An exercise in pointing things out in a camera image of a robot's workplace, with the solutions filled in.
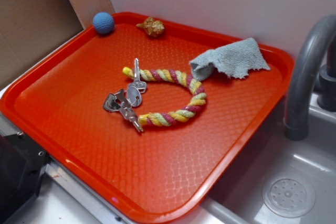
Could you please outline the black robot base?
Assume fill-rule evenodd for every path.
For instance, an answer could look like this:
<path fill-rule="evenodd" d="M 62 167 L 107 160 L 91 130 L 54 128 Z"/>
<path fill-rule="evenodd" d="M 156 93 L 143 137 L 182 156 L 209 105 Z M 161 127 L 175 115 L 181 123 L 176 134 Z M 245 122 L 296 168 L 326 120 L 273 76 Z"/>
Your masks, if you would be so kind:
<path fill-rule="evenodd" d="M 48 154 L 28 135 L 1 136 L 1 223 L 39 196 Z"/>

